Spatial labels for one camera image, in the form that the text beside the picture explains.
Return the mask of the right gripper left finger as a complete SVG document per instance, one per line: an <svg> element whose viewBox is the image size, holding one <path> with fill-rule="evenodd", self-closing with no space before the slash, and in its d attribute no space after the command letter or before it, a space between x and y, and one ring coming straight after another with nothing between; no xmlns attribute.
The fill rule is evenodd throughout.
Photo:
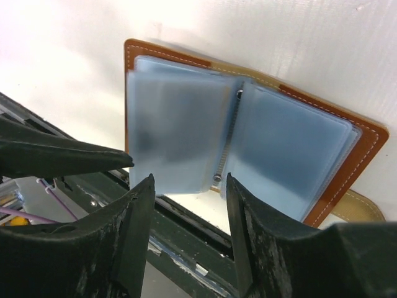
<svg viewBox="0 0 397 298"><path fill-rule="evenodd" d="M148 176L71 223L1 228L2 297L139 297L155 201Z"/></svg>

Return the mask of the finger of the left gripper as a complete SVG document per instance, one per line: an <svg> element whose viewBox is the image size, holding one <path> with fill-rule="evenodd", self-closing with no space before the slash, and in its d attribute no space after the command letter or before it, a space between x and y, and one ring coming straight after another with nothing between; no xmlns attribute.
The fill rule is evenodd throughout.
<svg viewBox="0 0 397 298"><path fill-rule="evenodd" d="M1 176L57 178L133 166L124 151L43 133L1 118Z"/></svg>

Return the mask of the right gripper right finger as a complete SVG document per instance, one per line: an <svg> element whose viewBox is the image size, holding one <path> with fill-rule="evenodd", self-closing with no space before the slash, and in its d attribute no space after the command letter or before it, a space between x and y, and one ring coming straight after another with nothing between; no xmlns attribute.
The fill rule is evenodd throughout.
<svg viewBox="0 0 397 298"><path fill-rule="evenodd" d="M309 227L227 177L240 297L395 297L396 224Z"/></svg>

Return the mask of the brown leather card holder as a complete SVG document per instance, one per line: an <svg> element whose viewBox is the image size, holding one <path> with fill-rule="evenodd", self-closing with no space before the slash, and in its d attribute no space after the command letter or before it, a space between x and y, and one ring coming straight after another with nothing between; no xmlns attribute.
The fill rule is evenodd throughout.
<svg viewBox="0 0 397 298"><path fill-rule="evenodd" d="M320 226L387 142L386 127L249 68L130 38L124 44L130 185L226 195L228 174Z"/></svg>

